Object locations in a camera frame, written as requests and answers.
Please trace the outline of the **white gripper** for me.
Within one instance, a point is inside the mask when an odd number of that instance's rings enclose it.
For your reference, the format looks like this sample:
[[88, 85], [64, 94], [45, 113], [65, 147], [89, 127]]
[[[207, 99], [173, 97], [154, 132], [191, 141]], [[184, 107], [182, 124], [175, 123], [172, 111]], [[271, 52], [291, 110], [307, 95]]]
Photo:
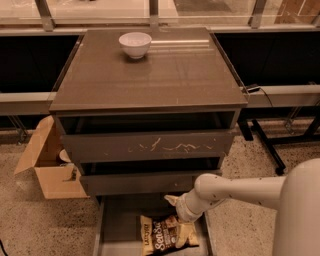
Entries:
[[164, 199], [170, 205], [176, 206], [176, 212], [181, 221], [188, 222], [177, 225], [175, 247], [180, 249], [185, 245], [198, 246], [199, 242], [193, 222], [199, 219], [205, 211], [209, 210], [214, 205], [214, 202], [202, 199], [194, 189], [179, 197], [165, 195]]

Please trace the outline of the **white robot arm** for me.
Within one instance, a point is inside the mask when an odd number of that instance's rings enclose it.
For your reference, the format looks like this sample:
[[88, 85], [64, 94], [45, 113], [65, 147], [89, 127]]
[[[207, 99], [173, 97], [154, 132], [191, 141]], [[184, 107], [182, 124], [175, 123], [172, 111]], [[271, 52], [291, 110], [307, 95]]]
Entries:
[[165, 199], [183, 222], [194, 222], [224, 199], [277, 211], [273, 256], [320, 255], [320, 159], [300, 163], [287, 176], [228, 179], [202, 174], [192, 190]]

